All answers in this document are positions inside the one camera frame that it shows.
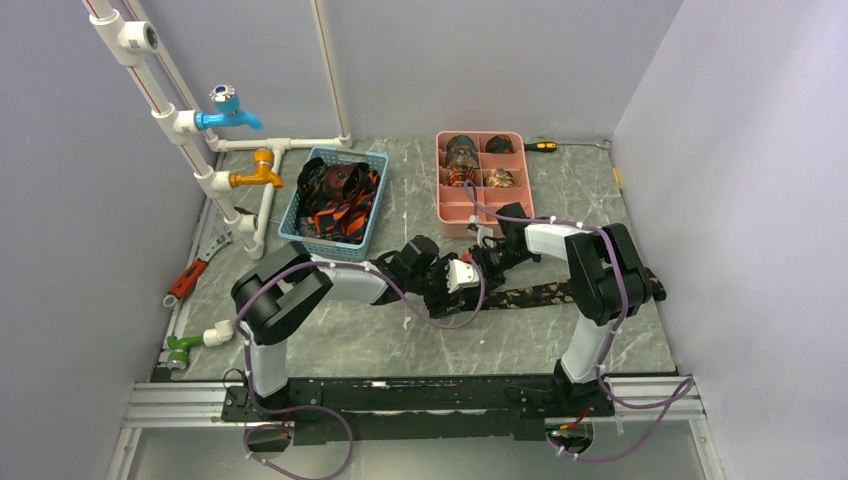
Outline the black floral gold tie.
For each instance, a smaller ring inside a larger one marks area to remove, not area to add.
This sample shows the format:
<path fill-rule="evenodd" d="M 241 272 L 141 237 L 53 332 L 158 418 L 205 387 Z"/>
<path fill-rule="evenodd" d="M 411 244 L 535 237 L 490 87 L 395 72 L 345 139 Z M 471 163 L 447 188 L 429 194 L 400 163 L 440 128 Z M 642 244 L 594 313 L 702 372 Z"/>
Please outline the black floral gold tie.
<path fill-rule="evenodd" d="M 473 311 L 479 301 L 479 289 L 460 290 L 444 298 L 448 306 L 459 311 Z M 527 309 L 551 305 L 573 304 L 571 281 L 536 284 L 524 288 L 490 291 L 484 294 L 481 310 Z"/>

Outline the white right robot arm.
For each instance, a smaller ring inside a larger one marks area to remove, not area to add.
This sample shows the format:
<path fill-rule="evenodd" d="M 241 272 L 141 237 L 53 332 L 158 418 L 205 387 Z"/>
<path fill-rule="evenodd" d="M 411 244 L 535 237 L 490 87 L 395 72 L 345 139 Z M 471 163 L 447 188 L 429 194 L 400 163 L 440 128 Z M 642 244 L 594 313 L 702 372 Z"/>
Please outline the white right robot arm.
<path fill-rule="evenodd" d="M 543 256 L 567 263 L 568 291 L 579 318 L 572 339 L 557 360 L 551 380 L 551 401 L 557 411 L 574 415 L 605 395 L 602 380 L 606 357 L 623 320 L 653 297 L 646 268 L 628 229 L 569 220 L 525 218 L 518 203 L 495 214 L 502 236 L 481 239 L 469 256 L 482 270 L 489 287 L 504 273 Z"/>

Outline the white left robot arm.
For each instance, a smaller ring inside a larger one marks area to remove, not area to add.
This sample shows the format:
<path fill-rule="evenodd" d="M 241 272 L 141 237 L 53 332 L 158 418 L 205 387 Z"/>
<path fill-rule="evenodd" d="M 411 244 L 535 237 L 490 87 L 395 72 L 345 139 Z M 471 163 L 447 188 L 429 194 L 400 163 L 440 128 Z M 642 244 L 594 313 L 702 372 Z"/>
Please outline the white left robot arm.
<path fill-rule="evenodd" d="M 361 262 L 338 261 L 310 253 L 292 241 L 243 275 L 232 287 L 233 328 L 245 340 L 248 407 L 264 420 L 287 406 L 288 339 L 324 301 L 382 306 L 420 296 L 424 319 L 461 305 L 469 294 L 475 309 L 485 280 L 474 260 L 441 255 L 436 243 L 418 235 L 401 249 Z"/>

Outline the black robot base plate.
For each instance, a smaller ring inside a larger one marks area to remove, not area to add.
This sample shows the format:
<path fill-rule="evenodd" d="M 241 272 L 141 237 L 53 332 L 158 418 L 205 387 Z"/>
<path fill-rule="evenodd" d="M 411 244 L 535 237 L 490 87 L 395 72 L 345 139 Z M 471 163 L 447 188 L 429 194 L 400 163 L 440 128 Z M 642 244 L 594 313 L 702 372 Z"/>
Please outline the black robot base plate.
<path fill-rule="evenodd" d="M 366 440 L 507 437 L 541 441 L 562 423 L 610 416 L 595 387 L 566 387 L 553 374 L 290 379 L 282 395 L 253 405 L 228 386 L 225 423 L 276 423 L 296 446 Z"/>

